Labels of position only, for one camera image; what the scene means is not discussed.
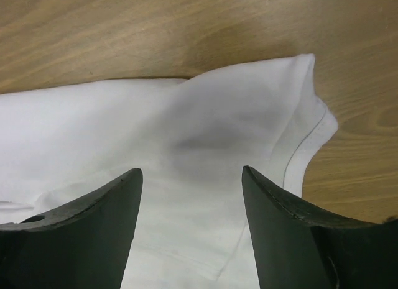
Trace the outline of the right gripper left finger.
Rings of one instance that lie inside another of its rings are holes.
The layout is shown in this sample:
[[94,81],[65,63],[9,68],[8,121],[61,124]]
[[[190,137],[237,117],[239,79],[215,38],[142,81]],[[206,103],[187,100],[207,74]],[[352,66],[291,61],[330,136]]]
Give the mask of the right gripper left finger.
[[19,224],[1,225],[1,288],[120,288],[143,176],[105,186]]

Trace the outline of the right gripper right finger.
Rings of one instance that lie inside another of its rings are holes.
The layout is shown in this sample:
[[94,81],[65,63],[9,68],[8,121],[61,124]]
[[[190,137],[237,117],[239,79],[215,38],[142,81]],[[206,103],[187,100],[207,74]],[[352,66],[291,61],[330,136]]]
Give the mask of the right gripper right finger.
[[249,166],[242,186],[261,288],[397,287],[397,221],[329,212]]

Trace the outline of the white t-shirt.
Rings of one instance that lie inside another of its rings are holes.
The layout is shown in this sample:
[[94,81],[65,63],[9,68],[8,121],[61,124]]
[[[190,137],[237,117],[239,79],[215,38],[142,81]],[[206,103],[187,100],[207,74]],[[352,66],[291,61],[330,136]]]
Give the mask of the white t-shirt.
[[1,222],[21,222],[132,168],[144,182],[123,288],[258,288],[241,174],[300,196],[338,129],[312,54],[189,80],[121,79],[1,96]]

